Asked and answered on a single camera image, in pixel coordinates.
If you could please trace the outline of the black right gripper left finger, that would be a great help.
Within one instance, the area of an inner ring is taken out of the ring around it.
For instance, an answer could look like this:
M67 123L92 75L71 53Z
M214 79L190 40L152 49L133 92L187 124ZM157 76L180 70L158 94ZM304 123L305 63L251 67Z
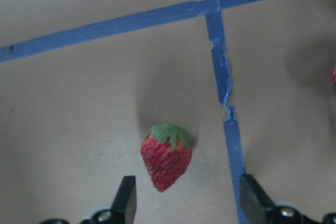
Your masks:
M124 176L112 203L112 223L134 223L137 208L136 178Z

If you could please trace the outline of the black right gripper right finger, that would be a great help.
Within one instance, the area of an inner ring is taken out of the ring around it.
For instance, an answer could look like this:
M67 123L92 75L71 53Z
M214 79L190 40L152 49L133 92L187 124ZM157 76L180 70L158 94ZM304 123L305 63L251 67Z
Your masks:
M275 203L251 174L240 177L240 207L248 223L266 224Z

